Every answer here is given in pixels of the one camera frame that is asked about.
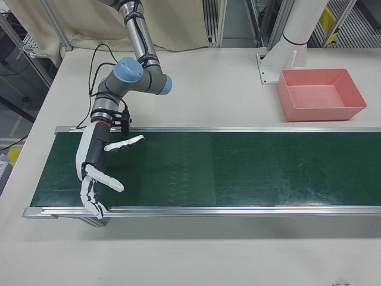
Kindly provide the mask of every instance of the green conveyor belt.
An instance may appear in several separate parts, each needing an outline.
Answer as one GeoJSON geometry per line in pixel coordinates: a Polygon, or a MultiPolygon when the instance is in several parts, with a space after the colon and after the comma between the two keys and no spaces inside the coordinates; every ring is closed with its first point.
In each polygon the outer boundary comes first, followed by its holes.
{"type": "MultiPolygon", "coordinates": [[[[143,134],[143,144],[107,154],[105,173],[124,185],[102,187],[108,207],[381,206],[381,133],[143,134]]],[[[30,206],[82,206],[80,136],[56,135],[30,206]]]]}

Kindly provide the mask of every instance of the metal frame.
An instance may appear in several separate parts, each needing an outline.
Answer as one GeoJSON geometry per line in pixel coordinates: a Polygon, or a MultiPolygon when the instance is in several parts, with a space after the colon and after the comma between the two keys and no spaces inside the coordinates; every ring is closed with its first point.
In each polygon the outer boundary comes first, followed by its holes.
{"type": "Polygon", "coordinates": [[[261,29],[258,34],[258,38],[263,40],[264,46],[268,45],[267,29],[268,29],[268,25],[270,24],[271,15],[273,14],[275,3],[276,3],[276,0],[267,1],[266,12],[264,13],[261,29]]]}
{"type": "Polygon", "coordinates": [[[226,16],[227,0],[220,0],[220,12],[218,14],[218,28],[216,47],[222,47],[222,39],[224,35],[225,16],[226,16]]]}
{"type": "MultiPolygon", "coordinates": [[[[82,133],[84,129],[76,129],[73,126],[57,126],[54,130],[54,134],[57,133],[82,133]]],[[[131,128],[132,132],[381,132],[381,127],[277,127],[277,128],[131,128]]],[[[110,132],[120,132],[120,127],[111,128],[110,132]]]]}
{"type": "Polygon", "coordinates": [[[25,58],[27,59],[29,64],[34,68],[34,70],[39,75],[39,77],[42,79],[44,84],[46,84],[47,87],[50,88],[50,86],[52,85],[52,79],[51,79],[50,75],[46,72],[45,68],[41,65],[40,62],[38,62],[38,60],[30,58],[29,54],[24,51],[23,42],[20,40],[17,33],[12,28],[12,26],[9,24],[7,19],[3,16],[0,16],[0,26],[4,29],[4,31],[7,33],[7,35],[14,42],[15,46],[25,56],[25,58]]]}
{"type": "Polygon", "coordinates": [[[248,7],[248,11],[249,11],[251,22],[253,23],[253,28],[254,28],[255,34],[257,35],[257,47],[259,45],[265,46],[263,38],[262,37],[258,37],[258,35],[260,34],[260,25],[259,25],[259,22],[258,22],[259,15],[258,15],[258,11],[257,11],[257,8],[255,6],[255,2],[254,1],[255,0],[246,0],[246,3],[247,3],[247,7],[248,7]]]}
{"type": "Polygon", "coordinates": [[[52,22],[53,28],[55,30],[55,33],[59,37],[61,44],[64,46],[66,51],[72,51],[73,50],[73,46],[70,44],[69,40],[67,39],[67,37],[66,37],[62,27],[61,27],[60,22],[54,16],[54,14],[53,14],[53,12],[52,12],[48,2],[46,0],[39,0],[39,1],[40,1],[41,5],[42,5],[43,9],[46,12],[46,15],[48,16],[48,18],[52,22]]]}
{"type": "Polygon", "coordinates": [[[328,41],[331,38],[331,36],[334,33],[337,33],[340,29],[341,25],[344,23],[346,17],[348,14],[352,11],[353,6],[356,4],[357,0],[347,0],[346,4],[344,5],[343,9],[341,10],[338,18],[336,19],[334,25],[329,30],[328,34],[326,35],[324,41],[320,43],[320,46],[322,48],[326,48],[328,46],[328,41]]]}
{"type": "MultiPolygon", "coordinates": [[[[271,207],[113,207],[104,213],[111,217],[156,216],[381,216],[381,206],[271,206],[271,207]]],[[[84,207],[27,207],[27,219],[59,217],[95,218],[84,207]]]]}
{"type": "MultiPolygon", "coordinates": [[[[381,128],[135,128],[135,132],[381,132],[381,128]]],[[[59,126],[55,133],[83,132],[70,126],[59,126]]],[[[28,219],[80,219],[102,227],[111,217],[156,216],[381,216],[381,206],[247,206],[247,207],[113,207],[98,220],[84,207],[27,207],[28,219]]]]}
{"type": "Polygon", "coordinates": [[[24,111],[17,105],[13,104],[11,101],[7,100],[5,97],[0,95],[0,104],[8,107],[13,112],[17,113],[18,115],[24,117],[26,120],[34,123],[36,121],[36,118],[30,115],[28,112],[24,111]]]}
{"type": "Polygon", "coordinates": [[[291,12],[295,0],[283,0],[279,9],[278,17],[276,18],[273,32],[268,41],[267,50],[270,51],[279,42],[280,37],[285,28],[288,16],[291,12]]]}

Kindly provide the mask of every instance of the white robotic hand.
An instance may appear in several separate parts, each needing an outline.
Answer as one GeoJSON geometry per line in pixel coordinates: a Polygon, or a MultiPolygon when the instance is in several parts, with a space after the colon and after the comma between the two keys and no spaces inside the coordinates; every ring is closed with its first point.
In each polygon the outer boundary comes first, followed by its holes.
{"type": "Polygon", "coordinates": [[[80,197],[83,206],[98,219],[102,219],[104,213],[107,212],[106,207],[98,200],[98,183],[109,186],[117,192],[124,190],[121,182],[97,169],[104,165],[104,151],[118,151],[144,140],[144,137],[139,135],[129,140],[106,145],[109,134],[110,126],[108,124],[91,123],[82,134],[76,155],[77,175],[82,181],[80,197]]]}

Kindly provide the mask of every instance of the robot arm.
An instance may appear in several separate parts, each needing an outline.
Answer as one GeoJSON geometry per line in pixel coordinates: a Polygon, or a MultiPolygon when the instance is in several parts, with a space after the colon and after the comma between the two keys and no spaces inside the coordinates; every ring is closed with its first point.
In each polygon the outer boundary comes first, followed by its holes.
{"type": "Polygon", "coordinates": [[[142,135],[111,143],[110,129],[120,122],[123,135],[129,134],[130,114],[127,107],[118,112],[119,103],[129,91],[167,94],[172,88],[169,76],[163,74],[159,59],[143,16],[140,0],[99,0],[119,11],[132,41],[137,60],[122,58],[98,86],[91,111],[91,124],[82,134],[76,155],[78,178],[82,181],[81,200],[86,209],[98,219],[107,209],[98,200],[99,183],[122,192],[124,187],[116,179],[103,173],[104,152],[115,152],[144,140],[142,135]]]}

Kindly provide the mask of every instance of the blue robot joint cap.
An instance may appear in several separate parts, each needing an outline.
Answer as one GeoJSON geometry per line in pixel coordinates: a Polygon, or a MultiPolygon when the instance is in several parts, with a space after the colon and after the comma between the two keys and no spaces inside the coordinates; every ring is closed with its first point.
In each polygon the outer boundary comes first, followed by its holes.
{"type": "Polygon", "coordinates": [[[143,67],[132,57],[122,58],[113,71],[115,77],[125,83],[138,82],[143,76],[143,67]]]}

